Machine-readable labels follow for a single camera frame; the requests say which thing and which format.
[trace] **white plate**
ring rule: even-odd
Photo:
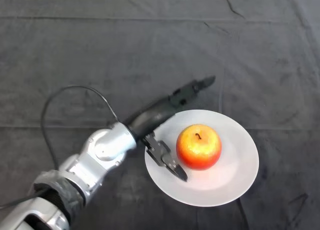
[[[171,148],[172,155],[177,157],[177,138],[184,128],[192,124],[205,124],[219,134],[222,152],[218,162],[202,171],[181,164],[188,175],[188,181],[183,182],[166,168],[159,167],[146,152],[145,165],[151,178],[167,195],[189,205],[213,207],[239,198],[250,188],[258,173],[258,151],[251,136],[225,115],[189,110],[176,114],[158,127],[154,131],[155,138],[163,140]]]

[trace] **dark gray cloth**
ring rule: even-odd
[[[24,196],[53,167],[40,111],[61,86],[106,95],[121,120],[193,78],[213,87],[188,106],[242,124],[259,152],[241,197],[252,230],[320,227],[320,0],[0,0],[0,201]],[[112,121],[72,90],[47,124],[59,160]],[[0,212],[3,219],[8,211]],[[196,208],[149,177],[144,148],[110,173],[77,230],[246,229],[236,201]]]

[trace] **red apple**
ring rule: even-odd
[[[211,127],[194,124],[185,128],[176,142],[178,158],[189,168],[204,170],[214,165],[222,150],[219,135]]]

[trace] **apple stem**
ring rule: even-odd
[[[200,137],[200,135],[199,135],[198,133],[196,133],[195,135],[196,135],[196,136],[198,136],[198,137],[199,137],[199,139],[201,139],[201,137]]]

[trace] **gray tablecloth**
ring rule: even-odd
[[[0,202],[24,196],[53,167],[39,119],[59,87],[95,87],[124,119],[215,74],[188,108],[221,112],[254,139],[259,172],[241,197],[249,228],[319,229],[319,13],[320,0],[0,0]],[[90,93],[57,99],[47,124],[59,160],[110,121]],[[165,195],[146,171],[141,145],[74,226],[246,228],[237,202],[196,208]]]

